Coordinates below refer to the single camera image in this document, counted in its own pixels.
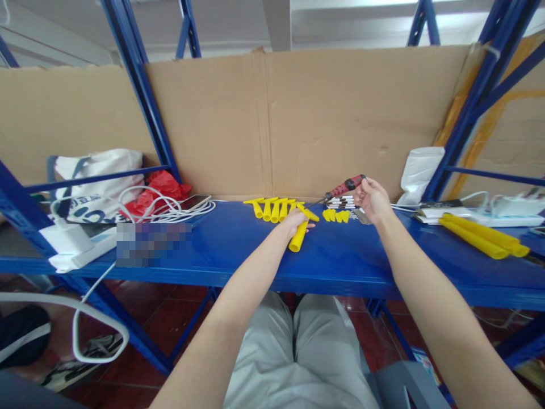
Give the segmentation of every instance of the forearm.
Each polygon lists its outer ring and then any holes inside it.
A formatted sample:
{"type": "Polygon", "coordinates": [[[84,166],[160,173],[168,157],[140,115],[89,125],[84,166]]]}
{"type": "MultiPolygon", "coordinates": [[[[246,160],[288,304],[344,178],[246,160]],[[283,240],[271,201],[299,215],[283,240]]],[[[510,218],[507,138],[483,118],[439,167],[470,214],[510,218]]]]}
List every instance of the forearm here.
{"type": "Polygon", "coordinates": [[[392,215],[377,229],[397,287],[458,406],[534,407],[463,297],[398,218],[392,215]]]}
{"type": "Polygon", "coordinates": [[[278,225],[232,275],[151,408],[220,408],[242,338],[290,240],[278,225]]]}

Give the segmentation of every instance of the red screwdriver handle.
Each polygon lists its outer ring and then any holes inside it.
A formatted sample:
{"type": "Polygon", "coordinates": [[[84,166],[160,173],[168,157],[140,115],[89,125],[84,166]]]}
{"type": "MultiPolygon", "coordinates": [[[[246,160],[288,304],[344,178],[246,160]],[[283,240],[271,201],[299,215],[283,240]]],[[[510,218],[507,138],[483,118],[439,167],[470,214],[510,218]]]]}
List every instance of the red screwdriver handle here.
{"type": "Polygon", "coordinates": [[[327,198],[327,200],[331,200],[336,196],[340,196],[348,191],[354,190],[356,187],[362,184],[362,180],[364,179],[365,175],[362,174],[357,175],[351,179],[347,179],[343,184],[337,186],[331,192],[326,193],[325,197],[327,198]]]}

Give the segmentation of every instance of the blue metal shelf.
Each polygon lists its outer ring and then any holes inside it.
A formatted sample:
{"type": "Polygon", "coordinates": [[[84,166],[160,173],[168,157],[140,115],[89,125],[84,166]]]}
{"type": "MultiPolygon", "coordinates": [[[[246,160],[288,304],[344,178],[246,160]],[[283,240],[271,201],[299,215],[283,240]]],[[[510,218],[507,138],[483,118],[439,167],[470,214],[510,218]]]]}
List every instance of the blue metal shelf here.
{"type": "MultiPolygon", "coordinates": [[[[191,3],[189,0],[180,0],[180,2],[184,19],[177,58],[183,58],[187,41],[190,43],[192,57],[198,58],[201,52],[191,3]]],[[[129,0],[102,0],[102,4],[135,89],[161,166],[140,169],[134,173],[131,171],[23,187],[0,162],[0,210],[42,255],[42,258],[0,257],[4,272],[55,274],[47,260],[47,257],[54,255],[55,252],[38,233],[40,228],[50,225],[51,221],[28,193],[159,169],[170,170],[181,182],[147,78],[145,64],[148,58],[129,0]]],[[[425,199],[438,199],[452,172],[544,185],[540,179],[456,167],[478,117],[543,60],[545,48],[541,45],[498,85],[538,4],[537,0],[497,0],[494,3],[480,40],[491,41],[490,46],[499,52],[500,56],[497,57],[495,52],[486,56],[445,147],[445,157],[426,190],[425,199]]],[[[440,45],[431,0],[418,2],[408,45],[418,44],[426,23],[430,44],[440,45]]],[[[18,66],[1,39],[0,53],[11,67],[18,66]]],[[[441,227],[423,225],[411,219],[406,213],[399,213],[398,216],[415,241],[448,276],[469,304],[545,311],[545,274],[541,266],[514,257],[499,261],[492,260],[441,227]]],[[[185,261],[185,264],[181,265],[179,260],[164,260],[161,268],[115,268],[108,277],[222,287],[274,227],[273,224],[255,219],[251,207],[241,203],[218,203],[215,211],[194,219],[192,224],[194,229],[191,257],[185,261]]],[[[527,233],[526,229],[507,229],[507,231],[511,235],[520,237],[524,244],[530,245],[535,254],[541,256],[545,254],[545,245],[541,237],[534,237],[527,233]]],[[[370,302],[374,315],[380,313],[383,299],[401,298],[393,281],[386,253],[373,226],[362,226],[354,221],[348,224],[320,223],[319,228],[305,237],[305,243],[306,245],[297,254],[286,252],[272,285],[273,290],[370,297],[376,300],[370,302]]],[[[57,275],[57,278],[82,293],[89,289],[93,280],[98,278],[114,259],[115,252],[112,251],[81,270],[63,277],[57,275]]],[[[215,298],[213,289],[210,289],[207,299],[203,302],[205,303],[209,297],[215,298]]],[[[150,362],[164,373],[171,370],[171,360],[151,343],[147,335],[105,286],[99,285],[90,300],[105,313],[127,324],[131,333],[131,342],[150,362]]],[[[509,360],[511,367],[520,359],[526,359],[545,348],[542,332],[543,326],[538,328],[536,324],[504,347],[502,356],[509,360]]],[[[177,348],[181,348],[182,345],[183,339],[177,348]]]]}
{"type": "MultiPolygon", "coordinates": [[[[475,78],[466,103],[445,146],[445,156],[428,184],[422,200],[439,200],[453,172],[479,174],[478,176],[507,179],[506,175],[478,170],[456,168],[463,149],[479,116],[509,91],[525,74],[545,57],[545,50],[539,47],[521,66],[498,86],[526,27],[530,23],[539,0],[498,0],[488,16],[480,38],[491,39],[489,52],[475,78]]],[[[538,178],[519,178],[522,183],[540,185],[538,178]]]]}

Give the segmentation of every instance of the floor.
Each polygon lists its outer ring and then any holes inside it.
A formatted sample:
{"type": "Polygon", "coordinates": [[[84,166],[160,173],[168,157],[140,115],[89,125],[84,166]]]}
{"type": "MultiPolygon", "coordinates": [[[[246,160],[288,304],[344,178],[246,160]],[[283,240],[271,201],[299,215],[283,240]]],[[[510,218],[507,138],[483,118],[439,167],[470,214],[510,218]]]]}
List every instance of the floor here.
{"type": "MultiPolygon", "coordinates": [[[[207,293],[205,287],[116,280],[106,280],[105,283],[166,354],[170,354],[207,293]]],[[[373,319],[367,312],[362,298],[338,297],[338,299],[354,323],[358,339],[372,371],[406,359],[392,327],[384,316],[373,319]]],[[[286,303],[293,311],[295,308],[293,293],[286,294],[286,303]]],[[[409,345],[427,351],[405,303],[389,301],[387,306],[409,345]]],[[[212,304],[209,302],[198,325],[211,308],[212,304]]],[[[526,322],[520,317],[509,328],[496,328],[495,326],[501,326],[505,322],[511,311],[494,308],[475,308],[475,311],[489,322],[489,324],[483,323],[483,329],[492,343],[506,339],[518,326],[526,322]]],[[[107,328],[95,325],[91,334],[99,335],[107,331],[107,328]]],[[[188,342],[195,331],[196,329],[193,330],[188,342]]],[[[103,365],[88,381],[75,385],[63,394],[90,408],[147,408],[165,379],[163,374],[129,345],[115,362],[103,365]]]]}

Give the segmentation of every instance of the yellow plastic tube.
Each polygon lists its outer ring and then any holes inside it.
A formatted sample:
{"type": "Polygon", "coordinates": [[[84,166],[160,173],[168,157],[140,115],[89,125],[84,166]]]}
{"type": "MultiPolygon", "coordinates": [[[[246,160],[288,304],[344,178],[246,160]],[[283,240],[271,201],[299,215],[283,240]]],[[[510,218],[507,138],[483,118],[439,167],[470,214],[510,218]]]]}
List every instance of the yellow plastic tube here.
{"type": "Polygon", "coordinates": [[[483,239],[487,239],[488,241],[491,241],[494,244],[497,244],[500,247],[503,247],[504,249],[512,249],[518,245],[520,245],[520,241],[516,239],[515,237],[511,237],[507,234],[498,232],[498,230],[494,230],[493,228],[481,226],[480,224],[477,224],[475,222],[472,222],[470,220],[465,220],[462,218],[459,218],[458,216],[451,215],[445,213],[443,215],[443,218],[447,222],[455,223],[460,227],[463,227],[464,229],[481,236],[483,239]]]}
{"type": "Polygon", "coordinates": [[[301,205],[304,205],[305,202],[291,202],[290,203],[290,211],[292,211],[293,209],[295,209],[295,207],[297,206],[297,204],[301,204],[301,205]]]}
{"type": "Polygon", "coordinates": [[[313,222],[319,222],[320,221],[320,218],[318,216],[316,216],[313,212],[311,212],[310,210],[308,209],[305,209],[303,207],[303,205],[301,204],[301,202],[299,202],[297,204],[297,208],[302,211],[303,213],[305,213],[305,216],[308,217],[310,220],[312,220],[313,222]]]}
{"type": "Polygon", "coordinates": [[[254,205],[255,217],[257,217],[258,219],[263,218],[263,212],[261,211],[261,208],[258,205],[258,203],[261,203],[261,201],[263,199],[264,198],[259,198],[259,199],[253,199],[253,200],[250,200],[250,201],[243,202],[245,205],[249,205],[249,204],[254,205]]]}
{"type": "Polygon", "coordinates": [[[274,205],[272,207],[272,212],[271,212],[271,222],[278,223],[278,221],[280,220],[280,204],[285,202],[287,199],[288,198],[282,198],[282,199],[278,199],[277,201],[274,201],[274,205]]]}
{"type": "Polygon", "coordinates": [[[297,227],[297,231],[295,232],[294,238],[290,241],[290,245],[288,247],[294,253],[297,253],[299,250],[301,250],[301,245],[303,243],[303,239],[305,238],[305,233],[307,232],[307,224],[308,220],[299,224],[299,227],[297,227]]]}
{"type": "Polygon", "coordinates": [[[487,239],[483,239],[481,236],[478,236],[470,231],[467,231],[466,229],[464,229],[463,227],[455,223],[447,222],[444,219],[439,219],[439,223],[442,226],[445,226],[454,234],[464,239],[473,247],[481,250],[487,256],[493,258],[494,260],[501,260],[502,258],[505,258],[509,255],[509,252],[506,249],[501,248],[500,246],[494,243],[491,243],[487,239]]]}
{"type": "Polygon", "coordinates": [[[528,253],[530,253],[530,247],[518,244],[515,247],[510,248],[508,251],[515,257],[526,257],[528,253]]]}
{"type": "Polygon", "coordinates": [[[280,208],[280,218],[279,220],[282,221],[286,218],[288,215],[288,204],[294,203],[295,199],[286,200],[285,202],[282,202],[282,207],[280,208]]]}
{"type": "Polygon", "coordinates": [[[270,199],[264,199],[262,203],[265,205],[263,206],[263,220],[266,222],[271,221],[271,202],[274,202],[278,198],[270,198],[270,199]]]}

